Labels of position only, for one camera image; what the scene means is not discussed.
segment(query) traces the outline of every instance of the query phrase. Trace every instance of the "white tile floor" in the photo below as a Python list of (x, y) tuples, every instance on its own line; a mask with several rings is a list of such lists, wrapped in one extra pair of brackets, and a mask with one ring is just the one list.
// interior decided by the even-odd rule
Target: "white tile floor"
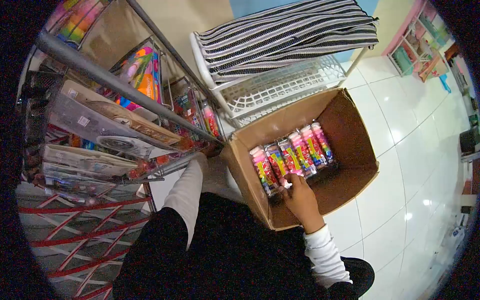
[[(461, 94), (447, 76), (451, 94), (438, 78), (401, 78), (387, 57), (376, 57), (360, 61), (345, 82), (380, 174), (325, 221), (341, 254), (367, 260), (376, 272), (363, 300), (416, 299), (433, 281), (429, 266), (464, 184), (458, 134), (469, 129)], [(158, 209), (179, 175), (151, 184)], [(223, 180), (232, 185), (229, 174)]]

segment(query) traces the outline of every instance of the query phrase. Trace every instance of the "white sleeve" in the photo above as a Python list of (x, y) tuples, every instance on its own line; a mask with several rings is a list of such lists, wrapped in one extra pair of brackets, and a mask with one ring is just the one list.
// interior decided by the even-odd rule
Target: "white sleeve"
[(318, 284), (326, 288), (340, 281), (353, 282), (350, 273), (345, 270), (345, 265), (340, 259), (338, 248), (333, 242), (333, 237), (327, 224), (311, 234), (303, 234), (305, 239), (305, 255), (313, 264), (313, 276)]
[(207, 170), (207, 158), (203, 153), (198, 152), (188, 163), (188, 166), (180, 179), (173, 185), (168, 196), (165, 197), (163, 207), (173, 208), (187, 225), (187, 249), (192, 242), (193, 230), (195, 229), (198, 215), (200, 193), (202, 192), (202, 179)]

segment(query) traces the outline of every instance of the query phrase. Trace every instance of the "striped bag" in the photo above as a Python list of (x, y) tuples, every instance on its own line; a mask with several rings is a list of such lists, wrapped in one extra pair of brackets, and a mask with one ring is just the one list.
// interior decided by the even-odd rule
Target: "striped bag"
[(326, 54), (373, 47), (374, 19), (354, 0), (306, 0), (195, 33), (217, 84)]

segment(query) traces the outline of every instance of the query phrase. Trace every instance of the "person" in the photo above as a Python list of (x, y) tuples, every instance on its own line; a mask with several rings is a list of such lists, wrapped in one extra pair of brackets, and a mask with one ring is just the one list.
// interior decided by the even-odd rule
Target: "person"
[(124, 258), (115, 299), (358, 299), (373, 284), (370, 264), (341, 257), (313, 191), (288, 174), (286, 206), (302, 224), (275, 232), (248, 206), (202, 193), (199, 153)]

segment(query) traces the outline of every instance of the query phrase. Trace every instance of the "yellow label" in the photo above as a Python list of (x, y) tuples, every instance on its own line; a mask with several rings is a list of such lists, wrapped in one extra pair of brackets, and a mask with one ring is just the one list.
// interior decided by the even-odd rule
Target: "yellow label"
[(267, 181), (268, 185), (269, 185), (269, 186), (273, 185), (273, 182), (270, 180), (270, 178), (267, 177), (267, 174), (265, 174), (264, 165), (262, 164), (261, 161), (259, 161), (259, 162), (257, 163), (257, 168), (258, 168), (258, 170), (259, 170), (259, 172), (260, 172), (260, 175), (261, 175), (263, 178), (265, 178), (265, 180)]
[(297, 160), (297, 157), (293, 153), (292, 148), (288, 147), (287, 152), (288, 152), (288, 154), (290, 154), (290, 156), (293, 159), (293, 164), (295, 165), (295, 170), (300, 170), (301, 168), (300, 168), (299, 161)]
[(315, 157), (317, 160), (320, 160), (320, 155), (318, 155), (317, 150), (315, 150), (315, 147), (313, 146), (312, 139), (307, 140), (308, 145), (310, 146), (310, 149), (312, 150), (312, 155)]
[(283, 165), (283, 159), (278, 157), (277, 154), (272, 154), (270, 157), (273, 158), (273, 161), (275, 161), (278, 164), (278, 167), (280, 168), (280, 173), (282, 174), (282, 176), (285, 176), (286, 172), (285, 172), (285, 166)]
[(303, 153), (301, 151), (301, 146), (297, 146), (297, 153), (299, 154), (299, 157), (300, 157), (300, 161), (303, 163), (303, 165), (308, 168), (310, 165), (309, 163), (307, 162), (307, 160), (305, 159), (305, 157), (303, 156)]

